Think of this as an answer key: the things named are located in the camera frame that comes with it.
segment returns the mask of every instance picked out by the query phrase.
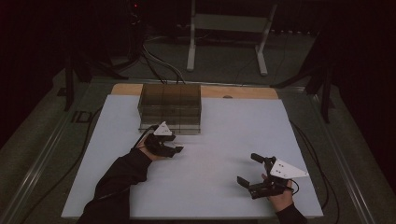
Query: floor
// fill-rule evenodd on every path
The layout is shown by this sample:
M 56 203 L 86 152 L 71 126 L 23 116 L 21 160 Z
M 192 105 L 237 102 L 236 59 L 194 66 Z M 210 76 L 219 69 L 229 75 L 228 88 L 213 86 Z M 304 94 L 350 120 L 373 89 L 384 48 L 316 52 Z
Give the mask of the floor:
M 314 41 L 309 35 L 271 33 L 263 53 L 267 77 L 259 73 L 254 44 L 239 38 L 198 38 L 192 72 L 186 71 L 188 38 L 152 36 L 145 47 L 180 71 L 188 83 L 268 87 L 296 75 Z M 113 58 L 113 61 L 120 63 L 125 59 Z M 176 80 L 169 67 L 153 64 L 168 82 Z M 116 80 L 92 68 L 92 82 L 76 81 L 75 102 L 68 112 L 64 112 L 64 97 L 57 96 L 64 87 L 64 71 L 54 78 L 53 89 L 0 150 L 1 223 L 76 223 L 61 218 L 61 213 L 98 117 L 94 116 L 90 124 L 86 116 L 93 115 L 103 105 L 115 83 L 158 82 L 142 58 L 118 72 L 129 79 Z M 396 197 L 337 88 L 332 86 L 330 123 L 326 124 L 318 112 L 320 92 L 307 95 L 306 82 L 307 79 L 302 79 L 276 91 L 295 124 L 295 135 L 320 204 L 324 206 L 329 198 L 323 208 L 324 217 L 310 219 L 309 223 L 396 223 Z M 311 156 L 313 149 L 317 159 Z M 272 219 L 156 222 L 277 223 Z

